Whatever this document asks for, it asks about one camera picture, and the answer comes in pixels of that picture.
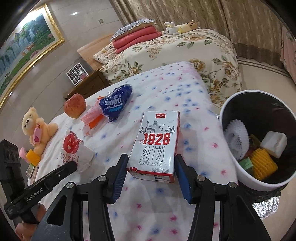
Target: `pink heart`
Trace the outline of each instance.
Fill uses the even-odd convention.
[[[39,142],[39,138],[38,138],[38,136],[35,136],[35,138],[34,138],[34,142]]]

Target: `black device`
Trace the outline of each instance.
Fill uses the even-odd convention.
[[[175,173],[183,197],[196,204],[188,241],[211,241],[215,201],[220,201],[219,241],[271,241],[268,232],[243,190],[235,183],[212,183],[175,156]]]
[[[4,210],[11,220],[19,216],[24,222],[38,224],[31,209],[62,179],[76,171],[77,164],[70,161],[27,188],[25,188],[20,166],[17,146],[7,140],[1,141],[0,182],[7,199]]]
[[[92,241],[115,241],[107,204],[119,198],[126,178],[128,156],[92,182],[67,183],[50,205],[31,241],[83,241],[82,202],[88,201],[89,233]]]
[[[20,216],[28,223],[38,223],[31,208],[61,179],[75,171],[77,164],[73,161],[66,163],[22,189],[17,147],[4,140],[0,142],[0,153],[0,167],[5,170],[0,179],[8,198],[4,205],[8,217]],[[47,210],[31,241],[83,241],[83,201],[88,201],[91,240],[115,241],[107,204],[114,204],[120,197],[127,163],[128,156],[122,154],[116,166],[92,182],[82,185],[68,182]],[[175,156],[174,167],[183,197],[189,204],[196,204],[188,241],[212,240],[215,201],[220,201],[221,205],[219,241],[271,240],[258,214],[235,182],[228,185],[212,183],[188,167],[181,155]]]

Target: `trash bin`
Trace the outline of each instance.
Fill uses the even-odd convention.
[[[238,92],[227,99],[219,119],[224,131],[232,120],[241,120],[248,134],[254,134],[260,141],[268,131],[287,136],[287,146],[281,157],[271,156],[278,170],[264,181],[248,174],[232,156],[238,179],[243,184],[254,190],[270,191],[284,186],[296,175],[296,116],[279,98],[264,91]]]

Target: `photo frame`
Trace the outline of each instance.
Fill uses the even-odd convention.
[[[66,73],[69,80],[72,82],[73,85],[77,85],[83,79],[81,78],[82,75],[88,76],[89,74],[86,70],[82,67],[81,63],[76,64],[71,69],[69,69]]]
[[[24,17],[0,47],[0,109],[22,77],[64,41],[46,4]]]

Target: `red printed logo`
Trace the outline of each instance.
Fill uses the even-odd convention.
[[[146,143],[148,145],[161,145],[161,142],[163,145],[167,145],[170,143],[170,133],[158,133],[157,135],[154,133],[144,133],[145,139],[143,144],[146,145]]]
[[[138,170],[137,167],[130,167],[131,172],[136,172]]]
[[[155,118],[165,118],[165,114],[156,114]]]
[[[64,150],[67,152],[67,153],[72,153],[72,154],[75,154],[78,150],[78,147],[79,147],[79,142],[81,140],[79,140],[75,133],[70,131],[70,134],[67,135],[65,137],[65,140],[64,140],[64,144],[63,144],[63,147],[64,147]]]

